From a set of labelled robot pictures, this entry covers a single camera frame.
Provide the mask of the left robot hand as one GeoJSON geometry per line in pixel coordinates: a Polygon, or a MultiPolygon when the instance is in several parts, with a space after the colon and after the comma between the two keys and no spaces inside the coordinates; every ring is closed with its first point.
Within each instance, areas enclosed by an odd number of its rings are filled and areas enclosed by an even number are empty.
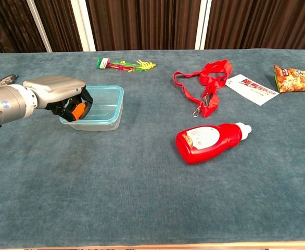
{"type": "Polygon", "coordinates": [[[68,122],[84,119],[91,110],[93,98],[83,80],[65,76],[28,79],[23,86],[37,99],[37,109],[50,110],[68,122]]]}

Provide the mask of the teal plastic lid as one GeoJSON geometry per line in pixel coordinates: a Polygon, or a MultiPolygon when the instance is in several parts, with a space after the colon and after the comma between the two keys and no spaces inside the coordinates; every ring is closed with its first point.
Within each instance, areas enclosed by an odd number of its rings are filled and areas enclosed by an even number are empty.
{"type": "Polygon", "coordinates": [[[120,105],[124,89],[118,85],[92,85],[86,87],[95,105],[120,105]]]}

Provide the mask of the clear plastic container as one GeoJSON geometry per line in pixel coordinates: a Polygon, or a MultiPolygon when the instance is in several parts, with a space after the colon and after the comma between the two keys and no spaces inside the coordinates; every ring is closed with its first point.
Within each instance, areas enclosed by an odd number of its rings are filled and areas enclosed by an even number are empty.
{"type": "Polygon", "coordinates": [[[64,125],[79,131],[113,131],[118,128],[122,116],[123,102],[120,105],[93,104],[87,116],[78,121],[68,122],[59,118],[64,125]]]}

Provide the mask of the colourful feather shuttlecock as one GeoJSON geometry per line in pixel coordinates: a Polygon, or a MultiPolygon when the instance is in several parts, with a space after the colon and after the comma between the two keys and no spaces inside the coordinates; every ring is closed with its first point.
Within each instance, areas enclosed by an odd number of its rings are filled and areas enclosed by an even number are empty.
{"type": "Polygon", "coordinates": [[[124,70],[127,72],[142,72],[148,71],[156,67],[156,64],[151,61],[142,61],[138,59],[136,63],[128,63],[126,61],[111,61],[110,58],[98,57],[96,68],[104,70],[106,68],[113,68],[124,70]]]}

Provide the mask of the dark brown curtain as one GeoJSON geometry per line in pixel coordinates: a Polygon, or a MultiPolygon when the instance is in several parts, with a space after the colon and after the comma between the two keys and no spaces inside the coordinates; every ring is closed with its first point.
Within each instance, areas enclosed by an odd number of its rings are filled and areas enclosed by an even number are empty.
{"type": "MultiPolygon", "coordinates": [[[[53,52],[83,51],[71,0],[34,0],[53,52]]],[[[201,0],[86,0],[96,51],[194,49],[201,0]]],[[[212,0],[204,49],[305,49],[305,0],[212,0]]],[[[0,53],[46,52],[26,0],[0,0],[0,53]]]]}

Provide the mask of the teal table cloth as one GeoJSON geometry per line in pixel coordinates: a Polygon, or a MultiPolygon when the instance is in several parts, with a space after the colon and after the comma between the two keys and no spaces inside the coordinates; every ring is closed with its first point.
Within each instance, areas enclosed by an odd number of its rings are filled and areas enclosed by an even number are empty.
{"type": "Polygon", "coordinates": [[[305,241],[305,92],[262,106],[225,87],[208,118],[173,82],[227,59],[275,88],[274,66],[305,70],[305,50],[172,50],[0,54],[0,78],[64,75],[124,89],[114,131],[77,131],[46,110],[0,129],[0,248],[305,241]],[[96,68],[98,57],[148,71],[96,68]],[[250,125],[236,146],[198,164],[176,135],[250,125]]]}

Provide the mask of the red ketchup bottle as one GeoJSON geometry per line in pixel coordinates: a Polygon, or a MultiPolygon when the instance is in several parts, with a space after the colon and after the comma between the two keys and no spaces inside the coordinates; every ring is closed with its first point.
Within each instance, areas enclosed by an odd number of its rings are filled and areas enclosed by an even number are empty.
{"type": "Polygon", "coordinates": [[[187,164],[198,164],[236,146],[251,132],[252,127],[242,122],[197,126],[179,132],[175,143],[187,164]]]}

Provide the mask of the white card red print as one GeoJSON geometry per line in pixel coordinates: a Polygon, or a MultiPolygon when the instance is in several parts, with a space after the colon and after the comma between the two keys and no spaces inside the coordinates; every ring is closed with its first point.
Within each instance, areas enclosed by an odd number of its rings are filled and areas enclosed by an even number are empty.
{"type": "Polygon", "coordinates": [[[229,78],[226,86],[259,106],[279,95],[278,92],[260,85],[242,74],[229,78]]]}

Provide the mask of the green orange snack bag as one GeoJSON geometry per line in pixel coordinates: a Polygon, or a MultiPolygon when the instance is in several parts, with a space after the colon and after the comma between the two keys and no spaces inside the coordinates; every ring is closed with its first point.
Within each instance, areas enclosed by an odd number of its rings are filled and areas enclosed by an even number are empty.
{"type": "Polygon", "coordinates": [[[274,74],[279,93],[305,91],[305,70],[275,65],[274,74]]]}

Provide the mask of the white frame post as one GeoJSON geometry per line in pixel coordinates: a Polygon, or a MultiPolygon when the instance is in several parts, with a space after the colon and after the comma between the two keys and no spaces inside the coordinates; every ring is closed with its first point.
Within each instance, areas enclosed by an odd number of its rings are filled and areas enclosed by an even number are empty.
{"type": "Polygon", "coordinates": [[[71,0],[71,6],[84,52],[95,52],[95,42],[86,0],[71,0]]]}
{"type": "Polygon", "coordinates": [[[205,48],[211,4],[212,0],[200,1],[200,10],[194,47],[195,50],[203,50],[205,48]]]}
{"type": "Polygon", "coordinates": [[[40,35],[40,37],[42,39],[42,42],[43,42],[43,44],[45,46],[46,51],[48,53],[52,53],[53,50],[51,48],[48,36],[47,36],[46,31],[44,29],[42,20],[40,18],[40,14],[39,14],[38,9],[37,9],[36,4],[35,4],[35,1],[34,0],[26,0],[26,2],[28,4],[30,13],[31,13],[31,15],[33,17],[33,20],[35,22],[35,25],[37,27],[37,30],[39,32],[39,35],[40,35]]]}

